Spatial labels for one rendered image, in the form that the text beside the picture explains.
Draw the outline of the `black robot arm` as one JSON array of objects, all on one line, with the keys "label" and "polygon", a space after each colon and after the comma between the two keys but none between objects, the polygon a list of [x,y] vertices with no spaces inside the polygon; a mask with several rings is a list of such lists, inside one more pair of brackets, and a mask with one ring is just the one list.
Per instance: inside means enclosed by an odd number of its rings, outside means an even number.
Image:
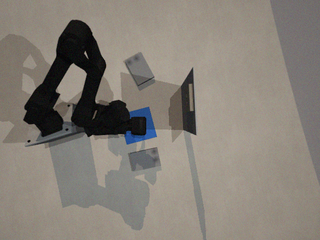
[{"label": "black robot arm", "polygon": [[91,29],[81,20],[71,20],[57,42],[56,58],[49,72],[24,105],[27,112],[23,121],[35,124],[41,131],[41,137],[63,129],[63,118],[53,109],[60,96],[56,89],[74,63],[87,76],[71,121],[78,127],[84,127],[88,137],[110,135],[115,128],[129,121],[130,113],[127,104],[121,100],[112,101],[109,105],[95,102],[106,62]]}]

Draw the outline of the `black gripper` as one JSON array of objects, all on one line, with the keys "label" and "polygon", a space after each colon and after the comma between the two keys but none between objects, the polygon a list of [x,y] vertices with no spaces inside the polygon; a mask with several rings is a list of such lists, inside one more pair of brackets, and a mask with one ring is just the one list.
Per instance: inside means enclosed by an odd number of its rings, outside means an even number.
[{"label": "black gripper", "polygon": [[146,117],[137,116],[131,117],[129,121],[114,128],[110,135],[127,134],[127,131],[131,131],[131,135],[144,136],[146,135]]}]

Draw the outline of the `blue square mat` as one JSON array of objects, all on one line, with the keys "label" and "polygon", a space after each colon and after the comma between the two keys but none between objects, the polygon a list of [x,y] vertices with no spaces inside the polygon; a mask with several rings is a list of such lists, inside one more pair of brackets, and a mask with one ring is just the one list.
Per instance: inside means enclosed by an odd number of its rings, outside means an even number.
[{"label": "blue square mat", "polygon": [[146,134],[145,135],[133,135],[133,134],[131,134],[131,131],[126,131],[126,134],[124,136],[125,136],[125,140],[126,140],[127,145],[157,137],[149,107],[130,111],[129,114],[130,114],[130,119],[131,119],[131,117],[145,117],[146,118]]}]

